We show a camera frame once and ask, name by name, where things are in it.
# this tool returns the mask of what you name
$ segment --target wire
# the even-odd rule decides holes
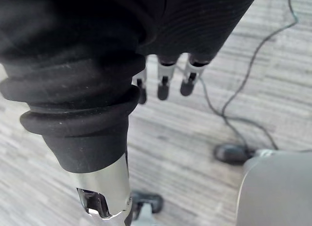
[[[271,144],[272,144],[272,147],[275,149],[275,150],[278,150],[278,146],[277,144],[275,143],[273,137],[270,135],[270,133],[267,131],[267,129],[265,127],[263,127],[262,125],[258,124],[257,122],[255,121],[252,121],[252,120],[249,120],[249,119],[246,119],[246,118],[241,118],[241,117],[232,117],[232,116],[227,116],[226,115],[226,109],[227,107],[230,105],[230,103],[236,98],[236,96],[243,90],[243,88],[245,87],[246,83],[247,83],[247,80],[249,79],[249,76],[250,76],[250,73],[251,73],[251,70],[252,70],[252,67],[254,65],[254,61],[257,57],[257,54],[259,52],[259,50],[261,49],[261,47],[269,40],[271,39],[273,36],[277,35],[278,33],[290,28],[290,27],[293,27],[294,25],[296,25],[298,23],[298,17],[296,16],[295,12],[293,11],[293,7],[292,7],[292,0],[288,0],[288,7],[289,7],[289,10],[292,14],[292,17],[294,19],[294,21],[284,27],[281,27],[279,29],[277,29],[276,31],[272,32],[271,34],[269,34],[267,37],[265,37],[261,42],[260,44],[257,46],[257,48],[255,49],[254,53],[253,53],[253,56],[249,62],[249,66],[248,66],[248,69],[247,69],[247,72],[246,72],[246,75],[241,83],[241,85],[239,86],[239,88],[234,92],[234,94],[225,102],[225,104],[223,105],[222,109],[221,109],[221,112],[219,112],[211,103],[210,101],[210,98],[209,98],[209,95],[208,95],[208,91],[207,91],[207,87],[206,87],[206,84],[204,82],[204,80],[202,78],[199,78],[202,86],[203,86],[203,91],[204,91],[204,96],[205,96],[205,99],[207,101],[207,104],[209,106],[209,108],[218,116],[222,117],[225,124],[241,139],[241,141],[243,142],[246,150],[250,150],[249,149],[249,146],[247,144],[247,141],[246,139],[244,138],[244,136],[237,130],[237,128],[232,125],[230,123],[229,120],[232,120],[232,121],[236,121],[236,122],[241,122],[241,123],[247,123],[249,125],[252,125],[252,126],[255,126],[259,129],[261,129],[265,135],[267,136],[267,138],[270,140]]]

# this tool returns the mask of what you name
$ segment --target silver metal panel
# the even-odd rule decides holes
[[[74,186],[101,193],[112,215],[127,210],[130,198],[129,174],[125,154],[110,166],[90,173],[69,173]]]
[[[312,152],[257,158],[248,168],[237,226],[312,225]]]

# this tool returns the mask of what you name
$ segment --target caster wheel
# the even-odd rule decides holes
[[[163,209],[164,200],[159,194],[133,191],[131,196],[133,201],[133,211],[137,216],[139,215],[143,204],[151,204],[153,214],[160,213]]]
[[[222,144],[215,147],[214,157],[227,164],[243,165],[248,159],[252,158],[252,152],[242,145]]]
[[[143,87],[144,84],[143,84],[143,82],[142,82],[141,79],[138,79],[138,80],[136,81],[136,83],[137,83],[137,86],[139,87],[139,89],[140,89],[140,91],[141,91],[141,94],[140,94],[140,98],[139,98],[139,100],[138,100],[138,103],[140,103],[140,104],[145,104],[146,101],[147,101],[146,88]]]

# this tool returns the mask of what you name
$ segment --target black fabric cover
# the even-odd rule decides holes
[[[0,0],[0,91],[64,169],[102,169],[126,151],[145,56],[212,60],[252,1]]]

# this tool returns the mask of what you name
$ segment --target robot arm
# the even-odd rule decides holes
[[[128,115],[139,99],[132,77],[145,56],[159,55],[161,67],[166,56],[205,56],[190,59],[189,88],[181,88],[189,94],[252,1],[0,0],[8,75],[0,91],[29,105],[21,123],[43,136],[100,224],[131,222]],[[159,74],[161,98],[171,71]]]

